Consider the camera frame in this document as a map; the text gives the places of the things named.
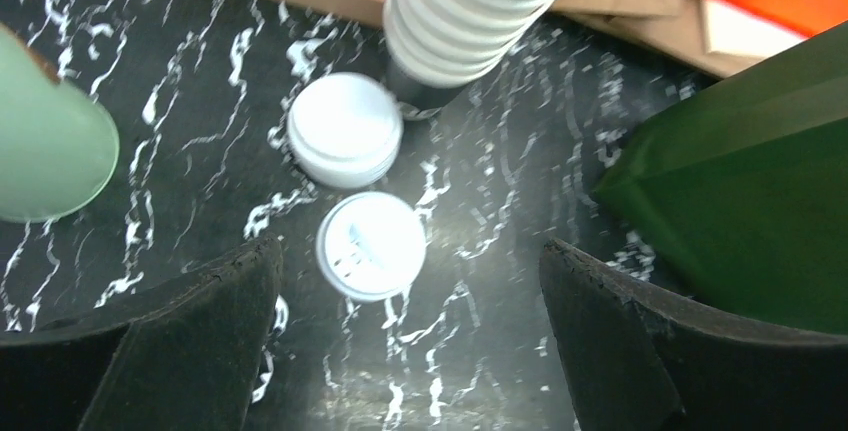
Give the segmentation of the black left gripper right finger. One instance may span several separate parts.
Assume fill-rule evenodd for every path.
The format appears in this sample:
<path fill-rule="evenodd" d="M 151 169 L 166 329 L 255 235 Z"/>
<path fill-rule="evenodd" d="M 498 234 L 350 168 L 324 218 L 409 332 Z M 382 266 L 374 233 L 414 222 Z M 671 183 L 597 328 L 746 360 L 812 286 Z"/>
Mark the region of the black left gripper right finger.
<path fill-rule="evenodd" d="M 698 303 L 548 241 L 545 306 L 585 430 L 843 430 L 847 339 Z"/>

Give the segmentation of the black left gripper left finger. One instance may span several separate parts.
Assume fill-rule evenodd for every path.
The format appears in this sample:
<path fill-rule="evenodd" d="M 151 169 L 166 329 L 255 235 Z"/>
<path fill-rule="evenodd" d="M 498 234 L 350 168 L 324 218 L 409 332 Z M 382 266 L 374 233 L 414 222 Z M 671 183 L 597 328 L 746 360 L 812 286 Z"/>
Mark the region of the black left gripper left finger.
<path fill-rule="evenodd" d="M 5 430 L 239 430 L 283 254 L 243 244 L 157 287 L 1 336 Z"/>

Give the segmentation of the green paper bag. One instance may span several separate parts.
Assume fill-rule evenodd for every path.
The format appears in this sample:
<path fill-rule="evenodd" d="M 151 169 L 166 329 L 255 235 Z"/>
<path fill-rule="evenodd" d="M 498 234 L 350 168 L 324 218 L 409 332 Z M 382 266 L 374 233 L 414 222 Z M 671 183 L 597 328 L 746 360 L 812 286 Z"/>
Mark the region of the green paper bag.
<path fill-rule="evenodd" d="M 847 330 L 847 28 L 640 124 L 594 190 L 707 304 Z"/>

